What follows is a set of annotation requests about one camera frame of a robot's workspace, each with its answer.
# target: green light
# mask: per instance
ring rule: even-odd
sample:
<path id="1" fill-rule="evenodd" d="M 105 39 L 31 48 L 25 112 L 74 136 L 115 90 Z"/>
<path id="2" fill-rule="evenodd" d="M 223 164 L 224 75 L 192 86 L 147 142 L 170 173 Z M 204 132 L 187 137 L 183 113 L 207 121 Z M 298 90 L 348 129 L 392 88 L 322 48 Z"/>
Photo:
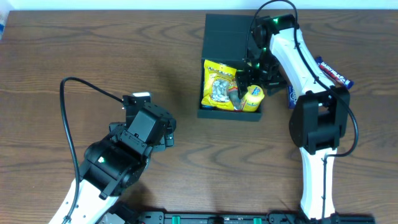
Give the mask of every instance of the green light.
<path id="1" fill-rule="evenodd" d="M 99 163 L 104 163 L 104 162 L 105 162 L 104 157 L 101 156 L 101 157 L 98 159 L 98 162 L 99 162 Z"/>

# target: snack package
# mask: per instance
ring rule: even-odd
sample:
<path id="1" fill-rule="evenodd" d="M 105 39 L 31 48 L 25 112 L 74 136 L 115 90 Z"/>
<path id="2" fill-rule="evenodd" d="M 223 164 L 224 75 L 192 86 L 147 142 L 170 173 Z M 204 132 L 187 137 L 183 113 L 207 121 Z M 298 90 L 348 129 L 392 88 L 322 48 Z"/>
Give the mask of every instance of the snack package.
<path id="1" fill-rule="evenodd" d="M 204 68 L 202 105 L 233 111 L 234 106 L 229 100 L 228 89 L 235 78 L 236 69 L 209 60 L 205 60 Z"/>

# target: wire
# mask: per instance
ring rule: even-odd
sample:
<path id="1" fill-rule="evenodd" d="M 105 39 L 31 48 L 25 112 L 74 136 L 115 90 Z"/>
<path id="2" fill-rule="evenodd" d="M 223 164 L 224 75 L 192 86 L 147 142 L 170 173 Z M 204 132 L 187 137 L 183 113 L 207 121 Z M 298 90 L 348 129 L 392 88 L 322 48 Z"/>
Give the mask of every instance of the wire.
<path id="1" fill-rule="evenodd" d="M 323 199 L 323 203 L 322 203 L 322 222 L 323 222 L 323 219 L 325 218 L 326 165 L 327 165 L 327 159 L 328 159 L 329 157 L 346 157 L 346 156 L 350 155 L 350 154 L 355 150 L 355 147 L 356 147 L 356 145 L 358 144 L 358 137 L 359 137 L 358 124 L 357 124 L 357 122 L 356 122 L 354 113 L 351 111 L 351 109 L 350 109 L 349 106 L 345 103 L 345 101 L 344 101 L 343 99 L 341 99 L 341 98 L 338 96 L 337 93 L 335 93 L 332 89 L 330 89 L 329 87 L 327 87 L 324 83 L 322 83 L 322 82 L 319 80 L 319 77 L 315 75 L 315 73 L 313 72 L 313 70 L 312 70 L 311 67 L 309 66 L 308 62 L 306 61 L 306 59 L 305 59 L 305 57 L 304 57 L 304 55 L 303 55 L 303 53 L 302 53 L 302 51 L 301 51 L 301 49 L 300 49 L 300 46 L 299 46 L 300 44 L 299 44 L 299 42 L 297 41 L 297 29 L 298 29 L 298 19 L 299 19 L 298 15 L 297 15 L 297 9 L 296 9 L 296 7 L 294 6 L 294 4 L 291 3 L 290 1 L 288 1 L 288 0 L 271 0 L 271 1 L 268 1 L 268 2 L 264 3 L 264 4 L 256 11 L 256 13 L 254 14 L 253 20 L 252 20 L 251 23 L 250 23 L 250 27 L 249 27 L 249 30 L 248 30 L 248 33 L 247 33 L 247 36 L 246 36 L 246 53 L 245 53 L 245 59 L 247 59 L 247 54 L 248 54 L 248 40 L 249 40 L 249 34 L 250 34 L 250 31 L 251 31 L 251 26 L 252 26 L 252 24 L 253 24 L 253 21 L 256 20 L 257 14 L 259 13 L 259 11 L 260 11 L 264 6 L 266 6 L 266 5 L 268 5 L 268 4 L 272 3 L 272 2 L 277 2 L 277 1 L 286 2 L 287 4 L 290 4 L 290 5 L 293 7 L 293 10 L 294 10 L 294 13 L 295 13 L 295 18 L 296 18 L 295 24 L 294 24 L 294 43 L 295 43 L 295 48 L 297 49 L 297 52 L 298 52 L 298 54 L 300 55 L 300 58 L 302 59 L 304 65 L 306 66 L 306 68 L 308 69 L 308 71 L 311 73 L 311 76 L 315 79 L 315 81 L 316 81 L 320 86 L 322 86 L 331 96 L 333 96 L 336 100 L 338 100 L 338 101 L 341 103 L 341 105 L 343 105 L 343 108 L 344 108 L 344 109 L 347 111 L 347 113 L 349 114 L 349 116 L 350 116 L 350 118 L 351 118 L 351 120 L 352 120 L 352 122 L 353 122 L 353 126 L 354 126 L 354 143 L 353 143 L 353 145 L 351 146 L 351 148 L 350 148 L 347 152 L 344 152 L 344 153 L 341 153 L 341 154 L 327 154 L 327 155 L 325 155 L 324 158 L 323 158 L 323 197 L 322 197 L 322 199 Z"/>
<path id="2" fill-rule="evenodd" d="M 106 96 L 109 96 L 119 102 L 123 102 L 122 99 L 98 88 L 97 86 L 94 86 L 93 84 L 84 81 L 80 78 L 76 78 L 76 77 L 66 77 L 62 80 L 61 84 L 60 84 L 60 103 L 61 103 L 61 115 L 62 115 L 62 121 L 63 121 L 63 127 L 65 128 L 65 133 L 67 135 L 67 139 L 68 139 L 68 143 L 69 143 L 69 147 L 70 147 L 70 154 L 72 155 L 72 161 L 73 161 L 73 166 L 75 167 L 75 180 L 76 180 L 76 187 L 75 187 L 75 196 L 73 197 L 73 202 L 72 202 L 72 206 L 69 209 L 68 214 L 63 218 L 63 224 L 68 223 L 71 220 L 71 215 L 76 207 L 76 203 L 79 197 L 79 184 L 80 184 L 80 171 L 79 171 L 79 164 L 77 161 L 77 156 L 76 156 L 76 151 L 75 151 L 75 147 L 73 145 L 73 141 L 72 141 L 72 135 L 70 134 L 70 129 L 69 129 L 69 124 L 68 124 L 68 119 L 67 119 L 67 112 L 65 109 L 65 83 L 68 80 L 73 80 L 73 81 L 77 81 L 80 82 L 82 84 L 85 84 L 91 88 L 93 88 L 94 90 L 97 90 L 98 92 L 105 94 Z"/>

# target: white backdrop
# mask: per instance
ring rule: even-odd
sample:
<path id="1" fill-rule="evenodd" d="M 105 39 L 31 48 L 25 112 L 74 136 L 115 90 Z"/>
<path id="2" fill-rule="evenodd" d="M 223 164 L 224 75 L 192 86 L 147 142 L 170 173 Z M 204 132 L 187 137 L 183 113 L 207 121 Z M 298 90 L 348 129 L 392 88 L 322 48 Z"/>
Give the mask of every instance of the white backdrop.
<path id="1" fill-rule="evenodd" d="M 17 10 L 257 9 L 264 0 L 0 0 Z M 291 0 L 299 9 L 398 9 L 398 0 Z M 275 2 L 268 9 L 290 8 Z"/>

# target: black box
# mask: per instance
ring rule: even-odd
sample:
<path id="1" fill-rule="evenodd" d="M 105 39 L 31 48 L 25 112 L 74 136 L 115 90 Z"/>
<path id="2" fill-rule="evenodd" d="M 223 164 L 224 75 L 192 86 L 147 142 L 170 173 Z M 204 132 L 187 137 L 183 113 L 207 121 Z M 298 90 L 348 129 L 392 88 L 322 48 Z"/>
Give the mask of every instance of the black box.
<path id="1" fill-rule="evenodd" d="M 238 70 L 244 70 L 246 51 L 246 36 L 253 16 L 207 14 L 203 50 L 201 53 L 201 83 L 198 118 L 232 119 L 240 121 L 259 121 L 261 119 L 261 104 L 255 112 L 233 112 L 207 110 L 202 108 L 203 86 L 205 81 L 205 60 L 222 63 Z M 258 49 L 252 35 L 248 46 Z"/>

